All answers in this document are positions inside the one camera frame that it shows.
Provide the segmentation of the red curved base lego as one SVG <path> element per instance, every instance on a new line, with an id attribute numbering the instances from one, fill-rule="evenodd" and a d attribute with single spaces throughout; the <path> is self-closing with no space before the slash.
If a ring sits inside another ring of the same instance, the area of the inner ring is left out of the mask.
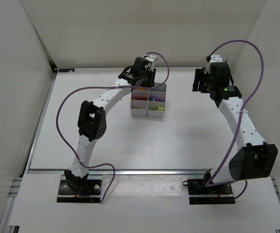
<path id="1" fill-rule="evenodd" d="M 148 98 L 132 98 L 132 100 L 147 101 L 147 100 L 148 100 Z"/>

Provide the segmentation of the purple butterfly wing lego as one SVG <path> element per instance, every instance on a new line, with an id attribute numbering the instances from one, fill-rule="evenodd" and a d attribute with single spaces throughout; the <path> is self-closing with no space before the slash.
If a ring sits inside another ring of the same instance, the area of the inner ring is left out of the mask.
<path id="1" fill-rule="evenodd" d="M 158 101 L 155 97 L 150 97 L 149 101 Z"/>

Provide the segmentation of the green lego brick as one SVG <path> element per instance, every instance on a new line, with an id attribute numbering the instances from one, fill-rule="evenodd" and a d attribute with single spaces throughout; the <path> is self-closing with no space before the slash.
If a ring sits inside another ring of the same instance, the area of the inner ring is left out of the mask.
<path id="1" fill-rule="evenodd" d="M 155 89 L 152 89 L 150 91 L 152 91 L 152 92 L 166 92 L 164 89 L 159 89 L 159 88 L 155 88 Z"/>

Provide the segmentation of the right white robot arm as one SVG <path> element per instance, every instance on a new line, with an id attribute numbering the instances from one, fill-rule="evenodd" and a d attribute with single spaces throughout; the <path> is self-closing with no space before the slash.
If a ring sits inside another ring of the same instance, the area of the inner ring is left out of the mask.
<path id="1" fill-rule="evenodd" d="M 235 137 L 237 152 L 222 167 L 209 169 L 188 187 L 197 194 L 213 194 L 224 185 L 270 176 L 278 149 L 258 133 L 244 107 L 242 94 L 233 83 L 227 63 L 214 62 L 195 71 L 193 92 L 208 93 L 224 115 Z"/>

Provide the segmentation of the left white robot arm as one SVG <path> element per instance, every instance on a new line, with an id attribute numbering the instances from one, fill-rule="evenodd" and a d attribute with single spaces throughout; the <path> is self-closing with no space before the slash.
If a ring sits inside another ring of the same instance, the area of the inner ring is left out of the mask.
<path id="1" fill-rule="evenodd" d="M 86 189 L 89 161 L 95 144 L 105 134 L 107 113 L 135 87 L 154 86 L 156 61 L 154 55 L 137 57 L 129 69 L 123 70 L 110 89 L 93 101 L 82 102 L 77 123 L 79 142 L 76 156 L 71 167 L 65 171 L 67 184 L 72 191 L 83 193 Z"/>

